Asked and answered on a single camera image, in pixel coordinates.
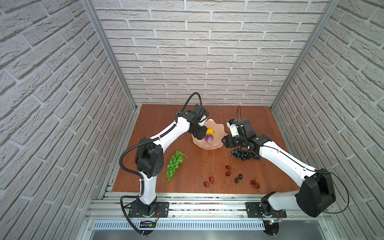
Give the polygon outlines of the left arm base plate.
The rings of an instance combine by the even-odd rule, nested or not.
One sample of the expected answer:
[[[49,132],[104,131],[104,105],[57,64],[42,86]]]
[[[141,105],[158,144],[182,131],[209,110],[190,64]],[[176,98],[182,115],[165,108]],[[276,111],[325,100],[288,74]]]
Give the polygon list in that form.
[[[129,218],[167,218],[169,202],[155,202],[145,205],[141,201],[135,201],[129,206]]]

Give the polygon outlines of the pink wavy fruit bowl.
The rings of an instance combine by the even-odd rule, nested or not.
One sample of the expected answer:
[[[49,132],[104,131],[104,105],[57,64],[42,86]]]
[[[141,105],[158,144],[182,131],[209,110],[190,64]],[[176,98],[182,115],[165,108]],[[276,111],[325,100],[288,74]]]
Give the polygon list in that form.
[[[198,147],[204,150],[215,150],[221,148],[224,144],[222,143],[222,138],[227,135],[225,132],[225,126],[223,124],[218,124],[214,120],[209,119],[204,123],[208,129],[212,128],[215,131],[214,140],[211,144],[205,142],[205,140],[197,140],[194,136],[192,136],[193,143]]]

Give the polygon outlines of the dark blue grape bunch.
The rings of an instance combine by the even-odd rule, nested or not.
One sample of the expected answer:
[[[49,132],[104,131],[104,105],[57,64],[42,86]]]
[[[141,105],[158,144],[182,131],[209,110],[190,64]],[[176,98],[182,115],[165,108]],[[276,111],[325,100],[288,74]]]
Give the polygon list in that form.
[[[231,152],[231,155],[233,158],[237,158],[241,161],[247,161],[247,160],[260,160],[261,157],[259,154],[250,151],[250,150],[243,150],[242,148],[236,148]]]

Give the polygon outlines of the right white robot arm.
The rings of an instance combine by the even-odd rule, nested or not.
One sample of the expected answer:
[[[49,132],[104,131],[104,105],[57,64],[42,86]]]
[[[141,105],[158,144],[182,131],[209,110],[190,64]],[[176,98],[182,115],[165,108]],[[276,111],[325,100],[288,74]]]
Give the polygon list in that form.
[[[336,201],[331,173],[317,170],[280,148],[265,135],[257,135],[249,121],[227,123],[231,134],[222,138],[226,148],[249,150],[270,161],[286,173],[300,188],[298,191],[265,195],[260,203],[261,214],[270,217],[279,211],[301,210],[317,217]]]

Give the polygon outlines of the purple plum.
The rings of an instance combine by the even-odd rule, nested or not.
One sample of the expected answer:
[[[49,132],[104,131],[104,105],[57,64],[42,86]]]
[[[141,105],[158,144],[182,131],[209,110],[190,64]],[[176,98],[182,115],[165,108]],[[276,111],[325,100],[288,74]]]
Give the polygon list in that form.
[[[214,136],[211,135],[211,134],[206,134],[204,140],[205,140],[206,143],[211,144],[213,142],[213,140],[214,140]]]

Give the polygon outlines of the yellow lemon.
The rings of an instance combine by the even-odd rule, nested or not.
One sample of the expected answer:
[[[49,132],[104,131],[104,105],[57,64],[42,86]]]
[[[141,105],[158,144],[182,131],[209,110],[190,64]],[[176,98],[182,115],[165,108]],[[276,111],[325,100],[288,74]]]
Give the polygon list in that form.
[[[209,128],[209,129],[207,129],[206,134],[213,136],[215,134],[215,131],[212,128]]]

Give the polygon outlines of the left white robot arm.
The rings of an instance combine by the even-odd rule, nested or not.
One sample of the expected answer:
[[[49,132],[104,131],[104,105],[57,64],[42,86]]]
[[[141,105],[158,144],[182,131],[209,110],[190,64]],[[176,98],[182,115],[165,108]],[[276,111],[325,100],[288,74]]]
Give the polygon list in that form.
[[[135,163],[141,175],[138,205],[144,215],[151,216],[155,211],[156,182],[165,165],[165,151],[185,133],[192,134],[198,140],[204,139],[207,131],[204,123],[208,119],[209,112],[203,106],[195,105],[192,110],[177,113],[175,120],[159,134],[141,139]]]

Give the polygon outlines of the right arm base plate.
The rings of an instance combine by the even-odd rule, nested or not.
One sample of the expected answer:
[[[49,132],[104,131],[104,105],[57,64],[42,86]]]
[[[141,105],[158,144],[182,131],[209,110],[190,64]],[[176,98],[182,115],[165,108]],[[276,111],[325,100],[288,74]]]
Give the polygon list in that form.
[[[248,218],[276,218],[287,217],[285,210],[273,210],[267,202],[247,202],[245,203]]]

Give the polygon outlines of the dark cherry pair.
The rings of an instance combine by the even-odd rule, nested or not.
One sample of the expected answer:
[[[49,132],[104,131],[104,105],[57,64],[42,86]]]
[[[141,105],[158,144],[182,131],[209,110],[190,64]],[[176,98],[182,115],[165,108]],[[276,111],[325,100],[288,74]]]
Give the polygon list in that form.
[[[238,177],[235,178],[235,183],[236,183],[237,185],[240,185],[242,179],[243,179],[243,175],[242,175],[242,174],[239,174]]]

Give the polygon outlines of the green grape bunch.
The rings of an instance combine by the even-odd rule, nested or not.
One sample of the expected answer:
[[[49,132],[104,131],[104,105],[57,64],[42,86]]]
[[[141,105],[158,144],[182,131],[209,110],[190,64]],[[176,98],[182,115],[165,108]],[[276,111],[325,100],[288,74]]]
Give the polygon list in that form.
[[[186,156],[179,150],[176,151],[174,155],[172,155],[170,159],[170,163],[167,165],[166,177],[168,181],[171,181],[180,167],[180,164],[184,162]]]

